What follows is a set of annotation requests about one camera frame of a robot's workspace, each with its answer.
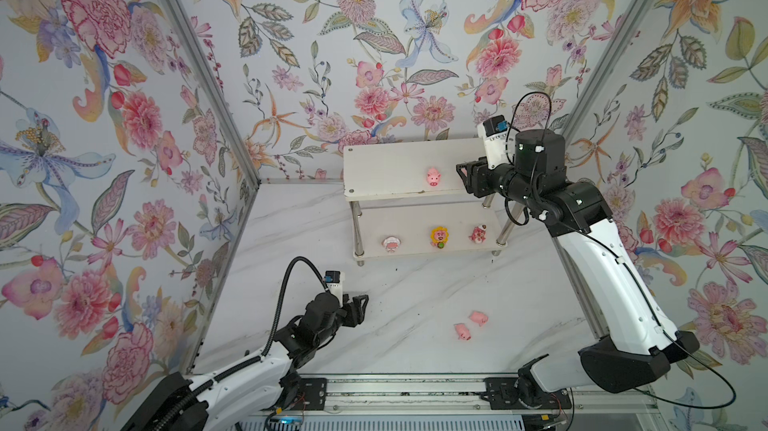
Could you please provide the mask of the white pink doll toy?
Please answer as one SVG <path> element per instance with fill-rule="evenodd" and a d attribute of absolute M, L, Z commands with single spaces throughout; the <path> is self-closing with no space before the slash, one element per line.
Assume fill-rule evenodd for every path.
<path fill-rule="evenodd" d="M 401 246 L 401 240 L 396 236 L 388 236 L 382 241 L 382 247 L 387 253 L 395 253 Z"/>

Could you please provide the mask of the small red bear toy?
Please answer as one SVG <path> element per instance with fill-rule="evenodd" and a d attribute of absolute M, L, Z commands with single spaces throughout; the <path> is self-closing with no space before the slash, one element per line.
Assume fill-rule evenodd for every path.
<path fill-rule="evenodd" d="M 485 225 L 477 225 L 473 228 L 469 239 L 477 245 L 483 244 L 487 238 L 487 227 Z"/>

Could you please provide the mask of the pink pig toy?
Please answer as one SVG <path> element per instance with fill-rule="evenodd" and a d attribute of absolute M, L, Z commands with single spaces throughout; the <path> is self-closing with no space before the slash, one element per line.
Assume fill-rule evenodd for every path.
<path fill-rule="evenodd" d="M 442 179 L 442 175 L 437 168 L 432 167 L 427 171 L 426 182 L 430 187 L 439 186 L 441 183 L 441 179 Z"/>
<path fill-rule="evenodd" d="M 473 311 L 469 319 L 479 327 L 484 326 L 489 320 L 488 316 L 480 311 Z"/>
<path fill-rule="evenodd" d="M 454 325 L 457 338 L 461 341 L 469 341 L 472 338 L 469 328 L 464 323 Z"/>

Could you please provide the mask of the yellow red flower toy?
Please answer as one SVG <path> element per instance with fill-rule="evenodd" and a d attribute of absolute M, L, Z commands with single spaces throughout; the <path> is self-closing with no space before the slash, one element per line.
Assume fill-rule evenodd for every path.
<path fill-rule="evenodd" d="M 449 240 L 450 234 L 448 229 L 443 226 L 438 226 L 430 231 L 430 243 L 432 247 L 437 249 L 444 249 Z"/>

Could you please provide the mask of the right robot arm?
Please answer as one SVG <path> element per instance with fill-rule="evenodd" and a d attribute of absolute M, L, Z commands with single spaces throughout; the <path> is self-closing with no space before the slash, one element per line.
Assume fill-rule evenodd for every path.
<path fill-rule="evenodd" d="M 577 352 L 534 359 L 517 372 L 519 395 L 537 399 L 596 385 L 618 394 L 648 385 L 700 348 L 661 310 L 620 238 L 606 199 L 589 182 L 571 182 L 564 138 L 548 129 L 514 132 L 502 118 L 479 125 L 484 157 L 457 165 L 466 191 L 499 195 L 543 223 L 603 312 L 607 334 Z"/>

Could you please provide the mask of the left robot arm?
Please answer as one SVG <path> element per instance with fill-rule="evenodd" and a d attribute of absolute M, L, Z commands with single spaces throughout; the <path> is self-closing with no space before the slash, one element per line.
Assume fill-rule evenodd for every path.
<path fill-rule="evenodd" d="M 217 371 L 186 377 L 175 372 L 152 390 L 123 425 L 125 430 L 226 430 L 256 411 L 292 405 L 300 394 L 298 370 L 342 327 L 363 323 L 369 296 L 318 294 L 301 316 L 276 331 L 270 348 Z"/>

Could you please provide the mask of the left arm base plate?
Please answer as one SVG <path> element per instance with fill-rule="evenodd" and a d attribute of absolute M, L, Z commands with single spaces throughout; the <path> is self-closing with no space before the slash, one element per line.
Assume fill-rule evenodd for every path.
<path fill-rule="evenodd" d="M 281 403 L 282 410 L 323 411 L 328 395 L 326 378 L 293 376 L 285 379 Z"/>

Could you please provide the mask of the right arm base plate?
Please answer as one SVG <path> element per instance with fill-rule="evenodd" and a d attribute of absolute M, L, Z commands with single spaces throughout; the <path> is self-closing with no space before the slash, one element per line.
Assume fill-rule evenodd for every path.
<path fill-rule="evenodd" d="M 573 403 L 567 390 L 548 393 L 532 381 L 514 376 L 488 377 L 480 398 L 492 410 L 571 410 Z"/>

